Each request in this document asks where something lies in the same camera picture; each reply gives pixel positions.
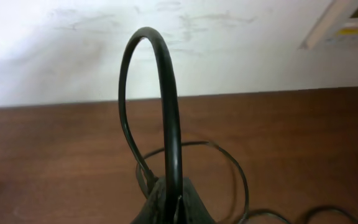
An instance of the yellow label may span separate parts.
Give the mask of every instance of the yellow label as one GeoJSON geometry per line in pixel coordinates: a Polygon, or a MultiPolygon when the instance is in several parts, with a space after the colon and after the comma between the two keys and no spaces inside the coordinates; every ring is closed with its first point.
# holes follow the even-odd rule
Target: yellow label
{"type": "Polygon", "coordinates": [[[355,35],[358,34],[358,27],[343,28],[336,33],[337,35],[355,35]]]}

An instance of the thick black tube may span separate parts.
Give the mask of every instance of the thick black tube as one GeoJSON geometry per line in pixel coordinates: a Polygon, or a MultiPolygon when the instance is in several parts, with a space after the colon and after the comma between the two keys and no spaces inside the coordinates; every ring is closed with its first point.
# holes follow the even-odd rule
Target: thick black tube
{"type": "MultiPolygon", "coordinates": [[[[132,137],[132,134],[129,130],[125,105],[126,80],[129,63],[137,44],[144,37],[149,39],[152,44],[157,61],[158,77],[160,80],[165,148],[165,175],[167,180],[165,218],[166,221],[171,222],[175,212],[177,211],[177,205],[179,204],[178,200],[181,198],[183,193],[179,109],[175,76],[173,74],[172,62],[168,47],[165,44],[162,36],[153,28],[143,27],[139,29],[131,37],[126,46],[124,56],[122,58],[121,71],[119,76],[119,115],[122,130],[124,131],[129,147],[134,153],[138,164],[145,172],[145,176],[149,185],[149,182],[154,181],[155,177],[142,158],[142,155],[140,154],[134,138],[132,137]]],[[[178,215],[181,216],[183,211],[180,209],[178,212],[178,215]]]]}

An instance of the wall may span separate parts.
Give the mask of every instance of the wall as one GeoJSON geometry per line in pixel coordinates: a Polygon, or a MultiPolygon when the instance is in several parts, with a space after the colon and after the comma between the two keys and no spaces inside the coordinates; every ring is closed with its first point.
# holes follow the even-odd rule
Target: wall
{"type": "MultiPolygon", "coordinates": [[[[0,0],[0,106],[115,100],[124,47],[165,38],[180,96],[358,85],[358,48],[301,50],[329,0],[0,0]]],[[[127,96],[159,96],[150,44],[127,96]]]]}

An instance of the wood grain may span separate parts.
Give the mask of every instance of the wood grain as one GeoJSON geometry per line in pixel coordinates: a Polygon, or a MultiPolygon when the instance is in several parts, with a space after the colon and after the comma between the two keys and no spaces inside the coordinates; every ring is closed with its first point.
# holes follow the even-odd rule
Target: wood grain
{"type": "MultiPolygon", "coordinates": [[[[163,146],[159,100],[127,110],[139,149],[163,146]]],[[[295,221],[335,204],[358,216],[358,88],[180,98],[180,114],[182,140],[212,139],[239,161],[251,208],[295,221]]],[[[232,223],[244,203],[237,171],[204,146],[183,157],[210,214],[232,223]]],[[[158,175],[162,161],[148,160],[158,175]]],[[[145,202],[134,169],[116,102],[0,109],[0,223],[130,223],[145,202]]]]}

